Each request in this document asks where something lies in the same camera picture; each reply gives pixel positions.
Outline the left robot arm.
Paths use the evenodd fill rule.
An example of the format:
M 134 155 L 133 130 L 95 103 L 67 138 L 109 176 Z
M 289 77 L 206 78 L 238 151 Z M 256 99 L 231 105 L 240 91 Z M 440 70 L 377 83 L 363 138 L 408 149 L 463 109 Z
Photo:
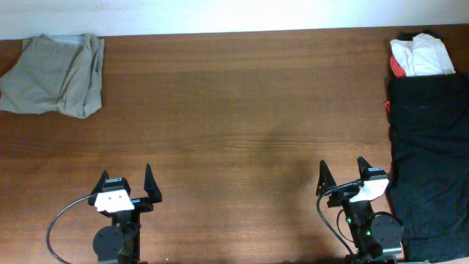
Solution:
M 151 166 L 144 174 L 145 197 L 131 198 L 126 178 L 110 178 L 103 172 L 92 189 L 88 204 L 98 213 L 110 218 L 111 224 L 97 231 L 92 248 L 99 264 L 139 264 L 141 214 L 154 210 L 154 204 L 163 200 L 155 182 Z

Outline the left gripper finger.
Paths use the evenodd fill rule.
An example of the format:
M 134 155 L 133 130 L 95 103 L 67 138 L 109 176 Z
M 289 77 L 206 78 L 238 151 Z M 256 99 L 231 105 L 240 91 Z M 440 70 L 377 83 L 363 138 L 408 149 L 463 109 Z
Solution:
M 154 179 L 151 166 L 146 165 L 144 176 L 144 190 L 146 191 L 151 203 L 162 202 L 162 193 Z
M 102 175 L 100 176 L 100 179 L 98 180 L 97 184 L 92 189 L 92 192 L 90 194 L 93 195 L 100 193 L 103 190 L 104 184 L 106 183 L 107 179 L 109 179 L 109 176 L 107 171 L 104 170 Z

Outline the black shorts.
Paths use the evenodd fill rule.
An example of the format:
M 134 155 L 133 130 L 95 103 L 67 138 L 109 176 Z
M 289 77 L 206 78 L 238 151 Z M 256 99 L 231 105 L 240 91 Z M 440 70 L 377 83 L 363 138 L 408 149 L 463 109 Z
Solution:
M 468 76 L 389 83 L 394 181 L 388 191 L 409 261 L 468 256 Z

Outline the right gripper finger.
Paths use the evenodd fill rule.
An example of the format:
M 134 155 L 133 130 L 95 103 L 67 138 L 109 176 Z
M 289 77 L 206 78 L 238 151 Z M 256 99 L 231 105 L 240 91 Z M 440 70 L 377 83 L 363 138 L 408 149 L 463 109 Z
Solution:
M 321 196 L 332 188 L 336 187 L 336 181 L 333 179 L 325 160 L 320 161 L 320 174 L 317 184 L 316 195 Z
M 358 169 L 360 173 L 360 179 L 368 180 L 370 177 L 369 169 L 372 168 L 372 166 L 368 163 L 368 161 L 363 156 L 358 157 L 357 162 L 358 162 Z

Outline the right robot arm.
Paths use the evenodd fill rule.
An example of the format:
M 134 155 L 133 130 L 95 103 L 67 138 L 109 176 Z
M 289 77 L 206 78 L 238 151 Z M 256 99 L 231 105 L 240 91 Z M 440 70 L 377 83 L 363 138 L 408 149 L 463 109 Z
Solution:
M 348 251 L 344 257 L 345 263 L 397 263 L 396 257 L 402 253 L 404 226 L 392 214 L 375 212 L 372 208 L 372 201 L 383 196 L 390 183 L 388 174 L 361 156 L 357 163 L 360 178 L 338 186 L 326 162 L 320 161 L 316 192 L 318 214 Z M 354 248 L 345 242 L 342 233 L 324 217 L 320 203 L 325 197 L 329 208 L 341 208 Z

